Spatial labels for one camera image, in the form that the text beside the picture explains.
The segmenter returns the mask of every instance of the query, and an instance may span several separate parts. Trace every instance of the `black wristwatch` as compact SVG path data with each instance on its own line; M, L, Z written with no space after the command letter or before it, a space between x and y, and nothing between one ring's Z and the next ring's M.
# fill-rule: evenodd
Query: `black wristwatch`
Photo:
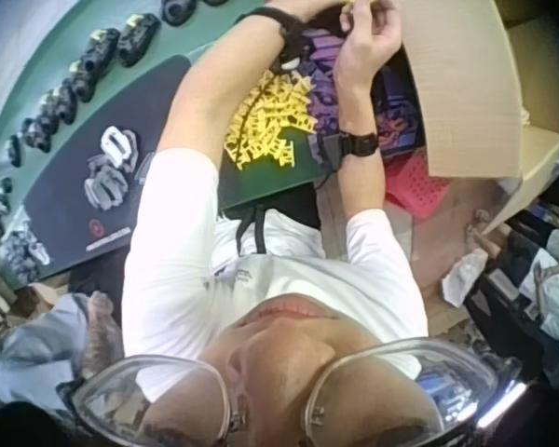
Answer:
M351 133L340 132L339 134L339 155L340 162L345 156L371 156L379 148L379 140L376 133L368 135L352 135Z
M251 12L241 15L236 23L248 16L264 16L273 19L281 25L280 33L286 45L279 57L271 65L271 71L275 74L290 72L300 63L304 44L302 32L306 25L292 14L274 7L258 7Z

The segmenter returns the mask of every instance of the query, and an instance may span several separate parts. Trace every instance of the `black strap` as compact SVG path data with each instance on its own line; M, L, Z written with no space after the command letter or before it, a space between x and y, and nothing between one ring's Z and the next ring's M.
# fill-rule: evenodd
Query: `black strap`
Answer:
M265 227L265 213L265 205L262 203L257 204L254 209L254 244L257 248L257 253L259 254L267 254L265 238L263 235L263 229Z
M281 73L281 65L283 63L300 58L303 53L302 33L305 30L305 24L292 14L288 14L281 9L274 7L257 7L251 12L241 15L236 23L249 16L263 16L278 21L281 25L280 33L286 41L286 45L281 51L278 60L271 66L274 73Z
M258 254L267 254L265 246L265 236L263 229L265 227L266 207L262 203L258 203L244 211L242 219L240 219L239 227L236 230L236 250L240 256L242 252L242 237L249 225L254 223L254 244Z

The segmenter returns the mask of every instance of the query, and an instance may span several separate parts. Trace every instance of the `black wristband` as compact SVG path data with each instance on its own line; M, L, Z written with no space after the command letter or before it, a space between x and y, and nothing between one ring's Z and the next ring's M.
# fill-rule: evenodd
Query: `black wristband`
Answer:
M368 135L352 135L346 132L339 134L339 154L340 159L345 156L371 156L379 148L376 133Z

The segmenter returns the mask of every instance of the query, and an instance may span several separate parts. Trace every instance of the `black display board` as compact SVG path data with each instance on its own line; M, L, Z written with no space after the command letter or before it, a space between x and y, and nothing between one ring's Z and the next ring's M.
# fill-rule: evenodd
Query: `black display board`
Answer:
M137 134L138 169L156 150L174 92L189 68L190 61L177 56L130 84L71 137L35 182L23 205L51 258L50 265L41 269L43 277L130 242L142 185L129 175L124 202L108 211L97 210L85 196L88 160L102 154L103 132L116 126Z

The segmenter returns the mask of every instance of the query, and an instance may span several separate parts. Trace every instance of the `nose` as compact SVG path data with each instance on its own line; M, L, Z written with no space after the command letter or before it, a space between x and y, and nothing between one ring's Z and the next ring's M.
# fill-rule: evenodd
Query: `nose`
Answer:
M274 405L292 402L335 357L334 349L293 320L278 318L230 355L230 380L256 398Z

